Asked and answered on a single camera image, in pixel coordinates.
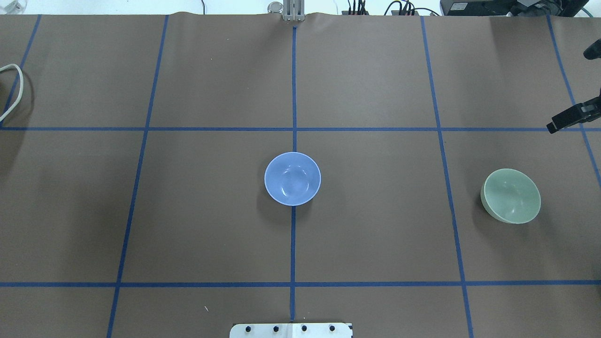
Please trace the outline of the green bowl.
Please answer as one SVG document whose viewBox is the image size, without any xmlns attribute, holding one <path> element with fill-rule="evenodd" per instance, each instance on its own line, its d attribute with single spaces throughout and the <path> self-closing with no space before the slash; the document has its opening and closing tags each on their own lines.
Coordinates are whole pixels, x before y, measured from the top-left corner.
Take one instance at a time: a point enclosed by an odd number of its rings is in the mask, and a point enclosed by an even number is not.
<svg viewBox="0 0 601 338">
<path fill-rule="evenodd" d="M 487 176 L 479 197 L 485 211 L 507 224 L 526 224 L 541 209 L 541 195 L 536 184 L 524 173 L 509 168 Z"/>
</svg>

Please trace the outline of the blue bowl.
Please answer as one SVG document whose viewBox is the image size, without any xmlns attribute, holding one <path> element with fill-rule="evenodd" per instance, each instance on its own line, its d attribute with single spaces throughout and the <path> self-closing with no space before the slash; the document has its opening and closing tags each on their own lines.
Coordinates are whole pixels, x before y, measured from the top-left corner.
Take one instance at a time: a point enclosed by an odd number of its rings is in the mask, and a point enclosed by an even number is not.
<svg viewBox="0 0 601 338">
<path fill-rule="evenodd" d="M 322 173 L 317 162 L 300 152 L 279 154 L 264 172 L 266 191 L 285 206 L 300 206 L 311 201 L 321 183 Z"/>
</svg>

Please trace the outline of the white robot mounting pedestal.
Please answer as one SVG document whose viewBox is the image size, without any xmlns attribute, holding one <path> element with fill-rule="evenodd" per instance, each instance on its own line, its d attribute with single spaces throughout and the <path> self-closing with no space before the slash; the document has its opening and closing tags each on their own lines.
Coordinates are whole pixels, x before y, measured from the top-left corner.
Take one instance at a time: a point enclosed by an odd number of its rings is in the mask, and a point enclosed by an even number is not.
<svg viewBox="0 0 601 338">
<path fill-rule="evenodd" d="M 350 323 L 240 323 L 230 338 L 352 338 Z"/>
</svg>

